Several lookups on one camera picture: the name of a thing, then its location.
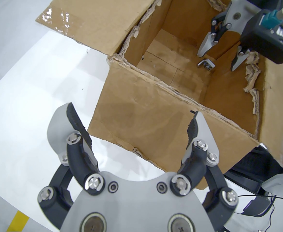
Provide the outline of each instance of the small metal part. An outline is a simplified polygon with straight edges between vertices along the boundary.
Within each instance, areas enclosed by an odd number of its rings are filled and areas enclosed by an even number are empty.
[[[93,189],[96,191],[100,191],[104,185],[104,178],[100,174],[92,174],[90,175],[85,183],[84,183],[84,189]]]
[[[193,142],[193,145],[203,151],[208,150],[208,145],[203,140],[197,139]]]
[[[118,183],[117,183],[116,181],[112,181],[112,182],[109,183],[109,185],[108,185],[108,191],[109,191],[110,193],[115,193],[115,192],[117,192],[118,188],[119,188],[119,185],[118,185]]]
[[[162,181],[159,182],[157,184],[157,190],[158,190],[159,193],[165,194],[167,192],[167,185],[166,185],[166,183],[162,182]]]
[[[179,189],[179,194],[182,196],[187,195],[191,190],[191,184],[189,180],[182,174],[176,174],[171,182],[176,185],[177,189]]]
[[[81,140],[81,136],[80,135],[77,135],[75,133],[72,133],[70,134],[67,139],[66,139],[66,142],[69,144],[69,145],[73,145],[77,142],[79,142]]]
[[[52,187],[47,186],[44,187],[39,193],[38,193],[38,202],[50,200],[53,197],[54,191]]]
[[[107,223],[103,215],[98,212],[90,213],[81,223],[81,232],[106,232]]]
[[[225,192],[223,190],[222,197],[224,201],[230,206],[235,206],[238,204],[238,195],[234,190],[231,190],[230,192]]]
[[[241,14],[240,14],[239,12],[236,12],[236,13],[233,15],[233,19],[234,19],[234,20],[238,20],[238,19],[240,19],[240,17],[241,17]]]
[[[68,162],[68,158],[67,158],[67,155],[66,155],[66,154],[63,155],[62,161],[65,162],[65,163]]]
[[[193,222],[184,214],[174,214],[168,221],[168,232],[194,232]]]
[[[216,154],[211,153],[211,152],[209,152],[207,154],[207,157],[210,159],[210,161],[213,161],[213,162],[215,162],[217,160],[217,158],[218,158]]]
[[[207,59],[203,59],[202,61],[200,61],[197,64],[198,67],[204,66],[204,68],[207,68],[208,71],[211,71],[216,65],[214,63],[212,63],[212,61],[210,61],[208,58]]]
[[[99,182],[98,178],[93,177],[89,180],[89,188],[90,189],[97,189],[99,184],[100,184],[100,182]]]

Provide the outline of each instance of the metal bracket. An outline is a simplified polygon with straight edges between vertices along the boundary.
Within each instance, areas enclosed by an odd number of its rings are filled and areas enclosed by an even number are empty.
[[[198,63],[198,67],[204,66],[208,71],[211,71],[216,65],[210,59],[203,59]]]

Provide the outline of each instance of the torn cardboard edge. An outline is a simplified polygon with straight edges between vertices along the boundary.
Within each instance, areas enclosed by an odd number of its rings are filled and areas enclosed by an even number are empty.
[[[124,58],[124,55],[128,49],[128,46],[130,45],[130,39],[132,37],[137,38],[138,34],[139,34],[139,29],[140,26],[143,22],[145,22],[154,12],[156,6],[161,6],[162,0],[155,0],[151,7],[146,11],[146,13],[142,16],[141,20],[139,21],[139,23],[133,27],[133,29],[131,30],[131,32],[128,34],[127,38],[125,39],[120,52],[118,53],[119,57]]]
[[[114,55],[111,57],[107,58],[107,62],[110,66],[112,66],[113,63],[116,63],[122,67],[126,67],[129,69],[132,69],[133,71],[135,71],[136,73],[142,74],[145,77],[147,77],[150,80],[153,80],[155,82],[155,85],[158,85],[161,89],[165,90],[166,92],[168,92],[169,94],[171,94],[172,96],[186,102],[187,104],[192,104],[192,105],[196,105],[200,110],[205,111],[217,118],[222,119],[223,121],[225,121],[226,123],[228,123],[229,125],[231,125],[234,128],[239,129],[240,131],[242,131],[243,133],[249,135],[250,137],[252,137],[253,139],[256,140],[255,136],[251,133],[249,133],[248,131],[242,129],[238,124],[236,124],[234,121],[224,117],[223,115],[221,115],[220,113],[218,113],[217,111],[210,109],[206,106],[201,105],[200,103],[198,103],[197,101],[195,101],[193,98],[188,97],[184,94],[181,94],[179,91],[177,91],[177,89],[175,89],[172,86],[167,85],[165,82],[161,81],[159,78],[145,72],[142,71],[140,69],[138,69],[136,66],[130,64],[125,58],[122,58],[118,55]]]
[[[210,6],[212,8],[214,8],[217,11],[225,11],[227,6],[220,0],[207,0],[208,3],[210,4]],[[130,39],[132,37],[137,38],[138,34],[139,34],[139,29],[140,29],[140,25],[142,23],[144,23],[154,12],[156,6],[160,6],[161,5],[162,0],[155,0],[153,2],[153,4],[151,5],[151,7],[146,11],[146,13],[142,16],[141,20],[139,21],[139,23],[133,27],[133,29],[131,30],[131,32],[128,34],[127,38],[125,39],[122,48],[120,50],[120,52],[118,53],[118,55],[120,57],[124,57],[128,46],[130,45]]]
[[[253,102],[253,110],[252,114],[257,116],[256,126],[255,126],[255,132],[254,136],[255,139],[258,138],[259,133],[259,126],[260,126],[260,97],[259,92],[257,89],[254,88],[254,84],[261,73],[261,70],[258,66],[259,63],[259,54],[254,51],[250,52],[249,57],[246,60],[246,80],[248,82],[248,85],[244,88],[244,91],[246,93],[250,93],[252,96],[252,102]]]
[[[220,0],[207,0],[208,3],[210,4],[210,6],[212,8],[214,8],[217,11],[223,11],[226,9],[226,5],[223,4]],[[139,29],[142,23],[144,23],[150,16],[151,14],[154,12],[156,6],[160,6],[161,5],[162,0],[155,0],[153,2],[153,4],[151,5],[151,7],[145,12],[145,14],[143,15],[143,17],[141,18],[141,20],[139,21],[139,23],[133,27],[133,29],[131,30],[131,32],[128,34],[127,38],[125,39],[122,48],[120,50],[120,52],[118,54],[114,54],[112,56],[108,56],[107,58],[107,62],[110,66],[112,66],[113,63],[117,63],[118,65],[122,66],[122,67],[126,67],[126,68],[130,68],[133,71],[144,75],[145,77],[147,77],[150,80],[153,80],[155,82],[156,85],[158,85],[160,88],[162,88],[163,90],[165,90],[166,92],[168,92],[169,94],[175,96],[176,98],[188,103],[188,104],[192,104],[192,105],[196,105],[200,110],[205,111],[217,118],[222,119],[223,121],[225,121],[226,123],[228,123],[230,126],[237,128],[238,130],[242,131],[243,133],[249,135],[250,137],[252,137],[253,139],[257,139],[257,135],[253,135],[251,133],[249,133],[248,131],[242,129],[238,124],[236,124],[235,122],[233,122],[232,120],[224,117],[223,115],[221,115],[220,113],[218,113],[217,111],[210,109],[208,107],[205,107],[201,104],[199,104],[197,101],[195,101],[193,98],[190,98],[184,94],[181,94],[176,88],[167,85],[166,83],[164,83],[163,81],[161,81],[160,79],[158,79],[157,77],[142,71],[140,69],[138,69],[136,66],[130,64],[126,59],[125,59],[125,53],[129,47],[130,44],[130,40],[131,38],[137,38],[138,34],[139,34]],[[161,167],[159,167],[157,164],[155,164],[153,161],[149,160],[148,158],[146,158],[137,148],[133,148],[132,152],[134,152],[136,155],[140,156],[141,158],[149,161],[150,163],[152,163],[154,166],[162,169]]]
[[[227,9],[227,6],[220,0],[207,0],[207,2],[216,11],[221,12],[221,11],[225,11]]]

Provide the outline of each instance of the teal connector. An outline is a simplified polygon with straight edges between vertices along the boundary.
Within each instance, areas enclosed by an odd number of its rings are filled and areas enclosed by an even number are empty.
[[[261,22],[261,25],[264,26],[267,29],[272,29],[274,28],[276,25],[279,25],[280,23],[282,23],[283,20],[279,20],[276,17],[277,14],[277,10],[274,10],[272,12],[269,12],[268,14],[266,14]]]

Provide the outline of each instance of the bolt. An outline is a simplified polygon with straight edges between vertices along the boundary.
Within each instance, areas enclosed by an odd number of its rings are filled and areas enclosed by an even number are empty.
[[[79,142],[81,140],[81,136],[80,135],[77,135],[77,134],[70,134],[68,136],[68,138],[66,139],[66,142],[69,144],[69,145],[73,145],[77,142]]]
[[[45,189],[41,192],[40,197],[42,200],[47,200],[50,195],[51,195],[51,190]]]
[[[237,195],[235,195],[233,193],[233,191],[230,191],[228,193],[226,193],[226,199],[229,201],[229,202],[235,202],[237,200]]]
[[[71,141],[72,143],[75,143],[77,141],[77,139],[78,139],[78,136],[76,134],[72,134],[68,138],[68,140]]]
[[[226,192],[222,191],[222,197],[224,201],[230,206],[236,206],[238,204],[238,196],[237,193],[233,190]]]
[[[97,189],[98,185],[100,184],[99,179],[93,177],[89,180],[89,188],[90,189]]]
[[[199,147],[200,149],[204,148],[206,146],[206,144],[202,143],[201,141],[197,141],[197,147]]]
[[[207,156],[210,159],[210,161],[215,162],[217,160],[217,155],[214,153],[209,152]]]
[[[115,192],[117,192],[117,190],[118,190],[118,183],[117,182],[112,181],[111,183],[109,183],[108,191],[110,193],[115,193]]]
[[[67,162],[68,161],[68,158],[67,158],[67,155],[63,155],[63,162]]]
[[[177,181],[176,181],[176,187],[179,190],[184,190],[184,189],[187,188],[187,183],[185,182],[184,179],[178,178]]]
[[[161,181],[157,184],[157,190],[159,193],[164,194],[167,191],[167,185]]]
[[[208,150],[208,145],[202,141],[202,140],[197,140],[193,142],[193,145],[199,149],[202,149],[204,151]]]

